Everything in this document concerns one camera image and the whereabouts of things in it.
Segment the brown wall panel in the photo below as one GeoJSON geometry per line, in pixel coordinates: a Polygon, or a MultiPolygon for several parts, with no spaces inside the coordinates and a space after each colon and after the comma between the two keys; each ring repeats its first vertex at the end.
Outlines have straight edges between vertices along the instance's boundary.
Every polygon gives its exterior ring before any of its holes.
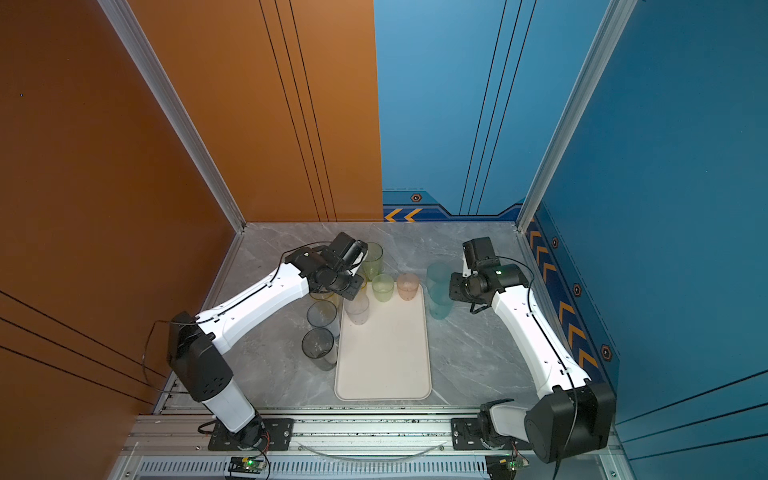
{"type": "Polygon", "coordinates": [[[32,478],[29,452],[56,445],[57,477],[102,478],[157,398],[136,363],[150,326],[199,310],[233,232],[95,0],[3,2],[0,65],[0,290],[128,358],[3,295],[0,316],[140,382],[6,322],[0,346],[142,399],[2,350],[0,460],[32,478]]]}
{"type": "Polygon", "coordinates": [[[246,220],[381,218],[372,1],[130,4],[246,220]]]}

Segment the yellow chevron arrow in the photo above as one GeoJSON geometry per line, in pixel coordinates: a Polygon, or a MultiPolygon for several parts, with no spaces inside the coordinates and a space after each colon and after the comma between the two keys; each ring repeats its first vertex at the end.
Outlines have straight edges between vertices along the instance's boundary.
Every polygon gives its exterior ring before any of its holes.
{"type": "Polygon", "coordinates": [[[418,212],[420,212],[422,210],[423,210],[422,208],[417,208],[416,210],[414,210],[410,214],[406,215],[406,220],[409,221],[409,222],[415,222],[416,220],[413,220],[413,216],[416,215],[418,212]]]}
{"type": "Polygon", "coordinates": [[[402,208],[396,208],[396,209],[392,210],[392,212],[389,215],[387,215],[386,217],[384,217],[384,218],[386,218],[390,222],[396,222],[397,220],[393,219],[392,217],[394,217],[395,215],[399,214],[401,210],[402,210],[402,208]]]}
{"type": "Polygon", "coordinates": [[[536,265],[541,265],[541,253],[549,253],[545,247],[536,247],[536,265]]]}
{"type": "Polygon", "coordinates": [[[560,302],[560,324],[561,325],[563,324],[563,310],[567,310],[573,313],[574,315],[576,315],[576,312],[574,312],[574,309],[572,306],[568,305],[565,302],[560,302]]]}
{"type": "Polygon", "coordinates": [[[540,237],[541,232],[531,232],[531,250],[533,250],[533,237],[540,237]]]}
{"type": "Polygon", "coordinates": [[[544,283],[547,283],[547,270],[552,270],[553,272],[558,271],[558,269],[554,268],[554,265],[551,263],[544,262],[544,283]]]}
{"type": "Polygon", "coordinates": [[[570,346],[574,345],[574,333],[585,340],[587,339],[586,335],[584,335],[584,332],[582,332],[581,329],[576,328],[572,323],[568,325],[568,345],[570,346]]]}
{"type": "Polygon", "coordinates": [[[582,349],[579,349],[579,350],[578,350],[578,365],[579,365],[581,368],[584,368],[584,361],[585,361],[585,360],[587,360],[589,363],[591,363],[592,365],[594,365],[594,367],[595,367],[596,369],[597,369],[597,368],[600,368],[600,367],[598,367],[598,361],[597,361],[597,360],[595,360],[594,358],[592,358],[592,355],[590,355],[589,353],[586,353],[586,352],[585,352],[584,350],[582,350],[582,349]]]}

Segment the table surface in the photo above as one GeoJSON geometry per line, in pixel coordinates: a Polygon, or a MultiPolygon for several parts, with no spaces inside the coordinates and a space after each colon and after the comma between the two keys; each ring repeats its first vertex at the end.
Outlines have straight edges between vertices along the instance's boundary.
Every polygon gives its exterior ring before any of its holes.
{"type": "MultiPolygon", "coordinates": [[[[224,280],[223,302],[271,272],[280,254],[338,232],[384,247],[384,272],[415,273],[422,284],[427,266],[442,261],[462,268],[462,243],[490,237],[498,255],[523,260],[511,223],[250,223],[224,280]]],[[[301,351],[310,330],[305,296],[278,310],[248,332],[227,354],[240,388],[257,409],[327,406],[451,406],[477,408],[485,402],[514,399],[534,405],[538,397],[531,373],[509,331],[492,310],[476,315],[456,303],[443,320],[427,313],[432,393],[418,401],[344,402],[333,392],[335,369],[317,369],[301,351]]],[[[166,409],[198,406],[188,395],[172,395],[166,409]]]]}

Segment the white rectangular tray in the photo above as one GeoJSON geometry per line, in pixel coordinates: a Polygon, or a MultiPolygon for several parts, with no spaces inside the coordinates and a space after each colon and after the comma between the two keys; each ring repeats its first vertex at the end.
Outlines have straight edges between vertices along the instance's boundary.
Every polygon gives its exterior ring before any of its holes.
{"type": "Polygon", "coordinates": [[[334,391],[341,400],[422,400],[432,391],[424,291],[406,302],[395,292],[389,302],[374,296],[368,321],[355,325],[342,313],[334,391]]]}

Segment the blue wall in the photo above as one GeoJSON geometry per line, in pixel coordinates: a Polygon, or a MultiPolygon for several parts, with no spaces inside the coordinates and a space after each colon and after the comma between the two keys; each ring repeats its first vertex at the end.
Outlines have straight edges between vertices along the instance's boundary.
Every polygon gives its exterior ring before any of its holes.
{"type": "Polygon", "coordinates": [[[607,4],[376,0],[385,191],[425,191],[453,215],[519,202],[607,4]]]}
{"type": "Polygon", "coordinates": [[[545,195],[639,480],[768,478],[766,437],[697,448],[768,434],[768,374],[705,393],[768,369],[767,25],[768,2],[638,2],[545,195]]]}

